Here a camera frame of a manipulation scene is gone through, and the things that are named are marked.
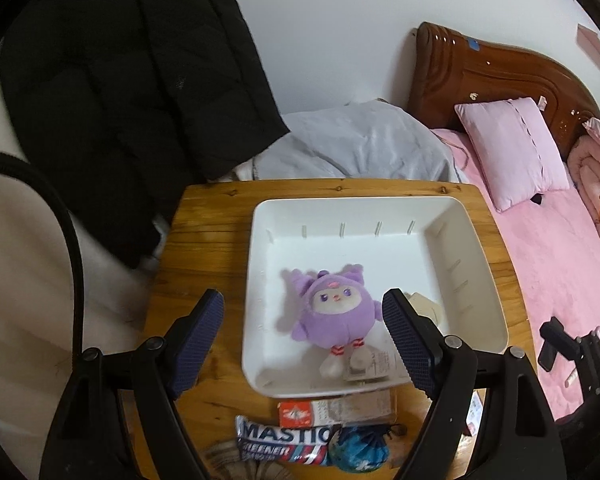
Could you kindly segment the black jacket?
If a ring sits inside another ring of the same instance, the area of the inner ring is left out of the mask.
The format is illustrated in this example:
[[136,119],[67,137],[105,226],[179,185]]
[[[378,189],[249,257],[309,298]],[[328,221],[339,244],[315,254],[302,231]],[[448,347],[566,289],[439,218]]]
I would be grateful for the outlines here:
[[132,269],[189,185],[287,131],[236,0],[0,0],[0,84],[26,159]]

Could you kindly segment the wooden table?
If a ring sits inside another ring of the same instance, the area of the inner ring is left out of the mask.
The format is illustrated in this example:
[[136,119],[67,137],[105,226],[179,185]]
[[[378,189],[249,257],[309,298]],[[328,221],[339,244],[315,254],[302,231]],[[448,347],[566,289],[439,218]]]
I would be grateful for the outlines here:
[[256,207],[266,200],[403,196],[453,197],[464,205],[504,309],[507,347],[532,350],[531,328],[513,263],[486,201],[472,185],[334,179],[194,185],[186,190],[166,240],[144,333],[163,334],[209,288],[224,297],[223,323],[197,385],[178,400],[178,411],[198,451],[234,437],[237,416],[276,424],[277,405],[286,400],[257,393],[242,372],[249,245]]

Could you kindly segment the red white box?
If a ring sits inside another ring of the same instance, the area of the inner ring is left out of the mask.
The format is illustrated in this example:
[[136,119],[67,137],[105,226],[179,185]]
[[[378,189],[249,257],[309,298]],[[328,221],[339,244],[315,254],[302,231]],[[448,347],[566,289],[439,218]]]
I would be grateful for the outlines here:
[[466,415],[466,427],[468,434],[471,437],[475,437],[480,428],[481,419],[483,414],[483,404],[478,391],[472,393],[469,408]]

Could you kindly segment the small white green box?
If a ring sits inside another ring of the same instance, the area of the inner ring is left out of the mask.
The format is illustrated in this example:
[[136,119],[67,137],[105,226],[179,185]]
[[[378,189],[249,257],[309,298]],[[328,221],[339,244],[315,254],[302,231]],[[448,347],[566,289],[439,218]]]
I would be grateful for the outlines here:
[[362,382],[408,384],[411,381],[410,375],[394,350],[387,351],[373,346],[349,351],[343,379],[360,384]]

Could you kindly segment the plaid fabric bow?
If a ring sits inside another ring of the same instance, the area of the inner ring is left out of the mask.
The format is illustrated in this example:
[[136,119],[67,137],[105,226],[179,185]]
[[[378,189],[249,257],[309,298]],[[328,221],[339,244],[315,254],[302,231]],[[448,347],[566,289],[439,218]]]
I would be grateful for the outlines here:
[[294,476],[275,462],[242,460],[235,440],[212,445],[204,452],[212,479],[222,480],[292,480]]

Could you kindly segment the blue drawstring pouch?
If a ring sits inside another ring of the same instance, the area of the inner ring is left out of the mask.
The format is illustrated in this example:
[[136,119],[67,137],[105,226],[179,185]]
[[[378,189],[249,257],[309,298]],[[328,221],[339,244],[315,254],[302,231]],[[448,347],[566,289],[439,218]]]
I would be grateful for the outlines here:
[[390,425],[340,427],[330,438],[328,457],[349,474],[367,474],[379,469],[390,456],[387,438]]

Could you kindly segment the white curtain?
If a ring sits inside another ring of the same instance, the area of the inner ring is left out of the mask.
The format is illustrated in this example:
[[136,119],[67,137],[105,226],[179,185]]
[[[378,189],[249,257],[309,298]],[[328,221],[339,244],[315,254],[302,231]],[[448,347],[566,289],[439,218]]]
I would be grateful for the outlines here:
[[[155,273],[130,270],[83,228],[85,339],[106,351],[132,347]],[[0,177],[0,445],[29,479],[71,365],[72,292],[54,215],[27,185]]]

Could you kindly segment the blue Mastic snack packet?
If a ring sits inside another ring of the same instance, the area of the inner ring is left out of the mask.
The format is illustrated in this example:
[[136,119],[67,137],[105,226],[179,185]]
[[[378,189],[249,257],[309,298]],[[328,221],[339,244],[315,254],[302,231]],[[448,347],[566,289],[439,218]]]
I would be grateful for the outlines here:
[[242,460],[330,466],[328,445],[332,427],[283,428],[235,418],[236,441]]

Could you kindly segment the purple plush toy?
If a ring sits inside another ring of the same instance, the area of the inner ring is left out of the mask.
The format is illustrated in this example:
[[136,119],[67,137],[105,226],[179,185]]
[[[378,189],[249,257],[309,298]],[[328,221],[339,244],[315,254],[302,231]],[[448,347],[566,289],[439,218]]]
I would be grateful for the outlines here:
[[288,273],[298,298],[291,338],[328,352],[320,365],[325,379],[338,379],[347,370],[362,373],[373,362],[366,337],[382,320],[382,312],[365,287],[363,271],[360,264],[348,264],[339,272]]

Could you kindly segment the black smartphone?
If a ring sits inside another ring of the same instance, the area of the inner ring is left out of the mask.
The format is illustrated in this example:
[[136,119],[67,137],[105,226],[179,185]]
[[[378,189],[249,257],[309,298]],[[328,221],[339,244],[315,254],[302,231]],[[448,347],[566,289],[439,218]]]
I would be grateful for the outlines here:
[[544,340],[538,356],[539,367],[549,373],[554,367],[556,356],[557,350],[547,340]]

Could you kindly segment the grey blanket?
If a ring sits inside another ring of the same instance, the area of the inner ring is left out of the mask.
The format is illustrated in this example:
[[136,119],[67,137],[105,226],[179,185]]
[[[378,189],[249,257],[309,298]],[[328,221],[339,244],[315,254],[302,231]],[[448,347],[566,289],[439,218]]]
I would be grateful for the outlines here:
[[283,116],[289,132],[226,177],[465,183],[446,145],[402,108],[373,100]]

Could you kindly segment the pink bedspread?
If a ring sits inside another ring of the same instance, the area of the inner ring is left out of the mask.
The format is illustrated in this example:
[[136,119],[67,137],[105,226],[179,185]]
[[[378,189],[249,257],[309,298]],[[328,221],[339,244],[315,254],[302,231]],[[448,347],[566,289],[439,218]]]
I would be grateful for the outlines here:
[[449,144],[457,168],[482,193],[512,260],[531,327],[535,351],[540,327],[553,316],[570,336],[600,327],[600,238],[575,188],[549,192],[539,205],[495,210],[468,135],[434,132]]

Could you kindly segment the folded pink cartoon quilt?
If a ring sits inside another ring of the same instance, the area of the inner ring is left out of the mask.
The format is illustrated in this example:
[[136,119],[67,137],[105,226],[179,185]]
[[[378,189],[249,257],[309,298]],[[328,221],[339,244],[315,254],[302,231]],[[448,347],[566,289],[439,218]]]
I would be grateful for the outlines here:
[[583,128],[585,135],[574,144],[567,167],[600,236],[600,119],[590,118]]

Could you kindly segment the long orange white box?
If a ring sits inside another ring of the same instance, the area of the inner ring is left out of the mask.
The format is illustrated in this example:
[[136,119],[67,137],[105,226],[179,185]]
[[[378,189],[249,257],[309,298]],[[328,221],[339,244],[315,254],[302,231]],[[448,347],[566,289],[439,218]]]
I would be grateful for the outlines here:
[[396,401],[390,390],[284,401],[277,408],[279,426],[289,429],[370,425],[396,418]]

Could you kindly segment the wooden headboard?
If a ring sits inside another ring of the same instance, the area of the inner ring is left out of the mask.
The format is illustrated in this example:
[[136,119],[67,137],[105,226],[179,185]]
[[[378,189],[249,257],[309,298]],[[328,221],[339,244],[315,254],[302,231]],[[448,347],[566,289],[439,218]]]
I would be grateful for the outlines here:
[[585,84],[567,67],[524,48],[494,44],[423,22],[416,34],[416,63],[405,110],[431,129],[460,131],[456,104],[531,98],[566,158],[584,123],[600,119]]

